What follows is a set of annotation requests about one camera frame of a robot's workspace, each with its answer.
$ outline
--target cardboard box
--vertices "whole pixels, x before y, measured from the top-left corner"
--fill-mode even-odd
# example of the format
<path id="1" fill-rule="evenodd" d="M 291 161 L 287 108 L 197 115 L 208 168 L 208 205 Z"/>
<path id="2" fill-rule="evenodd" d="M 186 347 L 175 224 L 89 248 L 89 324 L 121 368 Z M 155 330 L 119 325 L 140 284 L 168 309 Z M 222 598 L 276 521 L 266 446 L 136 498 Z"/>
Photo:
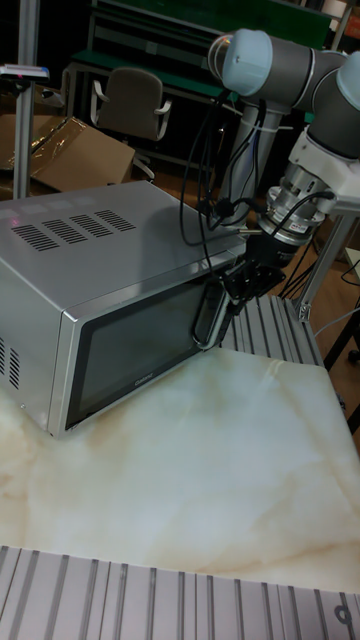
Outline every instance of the cardboard box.
<path id="1" fill-rule="evenodd" d="M 0 117 L 0 199 L 8 199 L 14 167 L 15 116 Z M 128 182 L 134 149 L 75 118 L 35 116 L 31 193 L 73 191 Z"/>
<path id="2" fill-rule="evenodd" d="M 64 116 L 66 107 L 65 105 L 62 107 L 54 107 L 49 104 L 45 104 L 42 99 L 43 89 L 47 89 L 49 91 L 53 91 L 60 95 L 60 91 L 57 89 L 50 89 L 50 87 L 45 87 L 41 85 L 35 86 L 35 101 L 34 101 L 34 115 L 39 116 Z M 16 98 L 11 93 L 1 94 L 0 100 L 0 113 L 16 113 Z"/>
<path id="3" fill-rule="evenodd" d="M 61 116 L 34 116 L 32 153 L 49 138 L 65 119 Z M 15 116 L 4 114 L 0 116 L 0 170 L 14 169 L 15 151 Z"/>
<path id="4" fill-rule="evenodd" d="M 357 38 L 360 40 L 360 17 L 354 12 L 350 16 L 345 29 L 345 35 L 350 38 Z"/>

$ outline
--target metal frame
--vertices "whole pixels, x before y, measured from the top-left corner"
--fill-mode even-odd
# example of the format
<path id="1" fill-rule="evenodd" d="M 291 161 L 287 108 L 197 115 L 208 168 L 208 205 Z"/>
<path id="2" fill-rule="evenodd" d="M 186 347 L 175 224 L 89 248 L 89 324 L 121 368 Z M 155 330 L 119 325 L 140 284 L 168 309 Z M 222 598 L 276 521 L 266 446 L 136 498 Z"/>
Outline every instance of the metal frame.
<path id="1" fill-rule="evenodd" d="M 290 300 L 276 296 L 251 300 L 234 318 L 222 346 L 277 360 L 324 366 L 309 325 L 298 320 Z"/>
<path id="2" fill-rule="evenodd" d="M 356 217 L 357 215 L 355 213 L 346 213 L 344 215 L 340 215 L 336 221 L 330 237 L 319 255 L 315 268 L 306 283 L 304 290 L 294 303 L 295 312 L 300 321 L 309 321 L 312 301 L 314 300 L 328 270 L 334 262 Z"/>
<path id="3" fill-rule="evenodd" d="M 0 640 L 360 638 L 355 594 L 5 546 L 0 571 Z"/>
<path id="4" fill-rule="evenodd" d="M 36 65 L 39 15 L 40 0 L 21 0 L 18 64 Z M 32 82 L 16 103 L 14 199 L 29 195 L 34 96 Z"/>

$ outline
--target chair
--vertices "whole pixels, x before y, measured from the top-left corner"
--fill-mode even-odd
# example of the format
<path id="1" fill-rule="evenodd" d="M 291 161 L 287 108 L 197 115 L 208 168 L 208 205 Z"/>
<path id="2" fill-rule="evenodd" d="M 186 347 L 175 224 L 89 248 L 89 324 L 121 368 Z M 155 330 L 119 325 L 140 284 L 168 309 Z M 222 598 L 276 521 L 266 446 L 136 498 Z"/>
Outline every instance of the chair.
<path id="1" fill-rule="evenodd" d="M 98 99 L 102 101 L 98 110 Z M 129 136 L 158 141 L 164 137 L 171 101 L 162 107 L 163 85 L 157 76 L 143 69 L 119 67 L 111 73 L 105 94 L 94 80 L 91 94 L 91 121 L 95 127 Z M 154 173 L 135 153 L 134 164 L 154 179 Z"/>

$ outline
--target microwave oven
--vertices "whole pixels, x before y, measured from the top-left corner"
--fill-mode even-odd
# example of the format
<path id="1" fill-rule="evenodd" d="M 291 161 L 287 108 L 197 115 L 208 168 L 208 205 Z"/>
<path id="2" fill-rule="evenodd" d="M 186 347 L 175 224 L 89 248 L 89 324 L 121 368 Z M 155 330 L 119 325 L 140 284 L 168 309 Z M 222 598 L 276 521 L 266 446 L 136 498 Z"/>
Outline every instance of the microwave oven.
<path id="1" fill-rule="evenodd" d="M 198 240 L 197 212 L 185 207 L 184 222 Z M 214 234 L 221 271 L 245 243 Z M 229 314 L 210 282 L 178 200 L 148 182 L 4 202 L 0 384 L 61 438 L 219 343 Z"/>

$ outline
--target microwave side panel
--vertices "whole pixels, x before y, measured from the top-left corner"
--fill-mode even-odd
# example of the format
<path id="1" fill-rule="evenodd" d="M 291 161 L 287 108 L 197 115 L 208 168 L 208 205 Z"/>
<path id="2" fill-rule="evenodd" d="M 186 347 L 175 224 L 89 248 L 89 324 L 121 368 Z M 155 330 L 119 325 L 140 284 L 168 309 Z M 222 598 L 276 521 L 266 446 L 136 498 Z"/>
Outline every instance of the microwave side panel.
<path id="1" fill-rule="evenodd" d="M 0 260 L 0 386 L 47 430 L 60 311 Z"/>

